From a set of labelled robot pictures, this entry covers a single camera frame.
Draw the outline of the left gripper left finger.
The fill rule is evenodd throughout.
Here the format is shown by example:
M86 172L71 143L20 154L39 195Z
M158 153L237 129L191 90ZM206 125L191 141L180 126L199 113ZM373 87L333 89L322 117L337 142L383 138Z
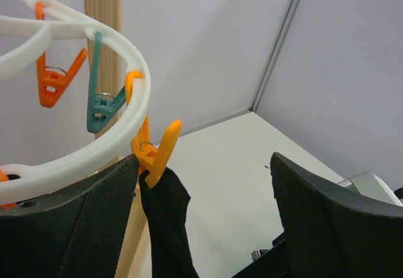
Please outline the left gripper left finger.
M114 277L139 162L1 210L1 277Z

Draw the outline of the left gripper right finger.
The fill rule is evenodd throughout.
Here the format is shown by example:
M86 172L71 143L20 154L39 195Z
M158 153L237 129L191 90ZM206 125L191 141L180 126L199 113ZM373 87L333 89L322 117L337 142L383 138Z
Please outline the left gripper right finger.
M275 152L273 192L293 277L402 277L402 207L356 194Z

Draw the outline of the black sock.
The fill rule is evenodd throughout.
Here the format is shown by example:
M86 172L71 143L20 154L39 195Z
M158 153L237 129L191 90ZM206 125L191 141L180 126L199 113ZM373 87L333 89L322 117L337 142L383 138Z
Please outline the black sock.
M198 277L185 226L191 197L172 169L166 168L152 188L145 180L148 175L145 170L139 176L139 185L149 226L152 276Z

